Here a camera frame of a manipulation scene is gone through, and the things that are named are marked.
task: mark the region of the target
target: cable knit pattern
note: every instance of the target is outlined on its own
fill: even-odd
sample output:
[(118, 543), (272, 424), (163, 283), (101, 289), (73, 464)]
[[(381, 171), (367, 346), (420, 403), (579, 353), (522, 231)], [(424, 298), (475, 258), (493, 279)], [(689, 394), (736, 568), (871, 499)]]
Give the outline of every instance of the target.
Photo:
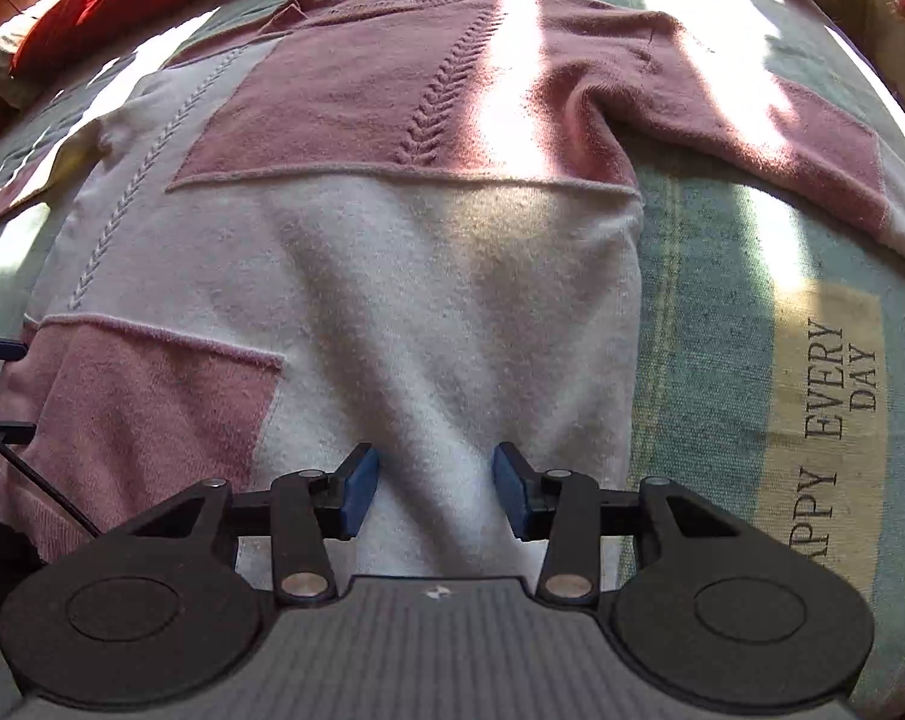
[(78, 311), (82, 306), (83, 295), (86, 294), (86, 290), (92, 283), (92, 276), (94, 276), (96, 269), (99, 267), (99, 263), (102, 262), (102, 258), (106, 255), (110, 244), (113, 242), (113, 235), (115, 234), (116, 228), (118, 228), (120, 221), (124, 215), (126, 215), (130, 205), (132, 205), (133, 199), (136, 197), (136, 192), (139, 191), (139, 185), (142, 184), (147, 173), (156, 163), (163, 147), (169, 142), (172, 134), (179, 129), (180, 124), (185, 121), (185, 117), (187, 117), (188, 114), (190, 114), (190, 111), (195, 108), (196, 103), (199, 103), (202, 95), (206, 94), (206, 89), (209, 89), (216, 79), (223, 74), (225, 69), (228, 68), (230, 64), (233, 64), (233, 60), (235, 60), (243, 50), (244, 47), (237, 47), (227, 53), (226, 57), (216, 66), (215, 70), (212, 71), (198, 87), (196, 87), (196, 90), (187, 98), (185, 103), (182, 104), (182, 107), (176, 111), (176, 115), (172, 117), (169, 124), (166, 124), (166, 126), (163, 127), (163, 131), (157, 138), (156, 143), (153, 143), (151, 148), (149, 148), (145, 159), (142, 160), (142, 165), (139, 166), (139, 170), (136, 171), (133, 180), (129, 182), (126, 191), (123, 191), (122, 196), (115, 205), (115, 210), (113, 210), (109, 221), (106, 222), (106, 226), (103, 228), (102, 235), (99, 236), (99, 240), (92, 250), (92, 255), (89, 257), (89, 261), (86, 263), (86, 267), (79, 277), (79, 283), (72, 293), (72, 298), (70, 298), (70, 304), (68, 305), (70, 311)]
[(492, 8), (488, 8), (452, 44), (449, 55), (439, 65), (412, 114), (412, 124), (406, 129), (406, 136), (396, 152), (396, 161), (400, 165), (425, 167), (435, 160), (449, 122), (449, 113), (456, 106), (459, 93), (475, 69), (475, 63), (480, 60), (501, 23), (502, 15), (496, 15)]

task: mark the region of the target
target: gray ribbed panel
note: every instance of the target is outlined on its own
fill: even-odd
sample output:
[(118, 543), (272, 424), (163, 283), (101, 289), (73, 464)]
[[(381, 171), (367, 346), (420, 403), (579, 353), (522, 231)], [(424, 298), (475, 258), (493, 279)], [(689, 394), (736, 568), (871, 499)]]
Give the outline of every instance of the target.
[[(449, 593), (438, 590), (444, 587)], [(358, 578), (338, 604), (285, 613), (219, 685), (124, 720), (729, 718), (658, 693), (595, 622), (531, 601), (517, 580)], [(14, 720), (94, 720), (27, 701)], [(852, 720), (831, 704), (795, 720)]]

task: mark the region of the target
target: beige label patch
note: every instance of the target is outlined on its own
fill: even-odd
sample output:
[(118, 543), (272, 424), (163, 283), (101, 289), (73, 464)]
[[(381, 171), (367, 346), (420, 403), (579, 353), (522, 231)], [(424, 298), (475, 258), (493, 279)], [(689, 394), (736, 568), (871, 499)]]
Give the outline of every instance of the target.
[(886, 478), (878, 296), (802, 281), (776, 290), (768, 443), (755, 524), (869, 598)]

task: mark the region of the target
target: white logo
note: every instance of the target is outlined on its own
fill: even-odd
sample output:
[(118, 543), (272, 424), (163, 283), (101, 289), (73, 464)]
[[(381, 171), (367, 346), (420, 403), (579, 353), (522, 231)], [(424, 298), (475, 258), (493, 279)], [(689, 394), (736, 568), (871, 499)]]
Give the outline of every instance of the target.
[(453, 591), (449, 589), (449, 587), (444, 587), (441, 584), (437, 584), (432, 590), (425, 591), (425, 595), (430, 597), (434, 601), (441, 601), (444, 598), (448, 598), (453, 595)]

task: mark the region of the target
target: black cable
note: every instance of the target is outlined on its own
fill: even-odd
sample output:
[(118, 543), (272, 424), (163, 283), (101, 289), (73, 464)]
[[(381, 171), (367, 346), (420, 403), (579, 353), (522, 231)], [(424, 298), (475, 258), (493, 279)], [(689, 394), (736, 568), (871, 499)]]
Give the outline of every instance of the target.
[(52, 500), (58, 503), (65, 512), (72, 517), (79, 525), (89, 533), (94, 538), (99, 538), (102, 536), (102, 531), (99, 530), (89, 519), (86, 517), (86, 514), (83, 514), (75, 507), (74, 504), (70, 502), (68, 498), (65, 497), (59, 490), (53, 487), (50, 483), (46, 482), (46, 479), (43, 479), (36, 471), (33, 471), (31, 467), (28, 466), (26, 461), (24, 461), (19, 455), (14, 453), (12, 449), (9, 449), (7, 445), (3, 442), (0, 442), (0, 455), (2, 455), (9, 464), (19, 471), (24, 477), (26, 477), (30, 482), (32, 482), (36, 487), (42, 490), (46, 495), (48, 495)]

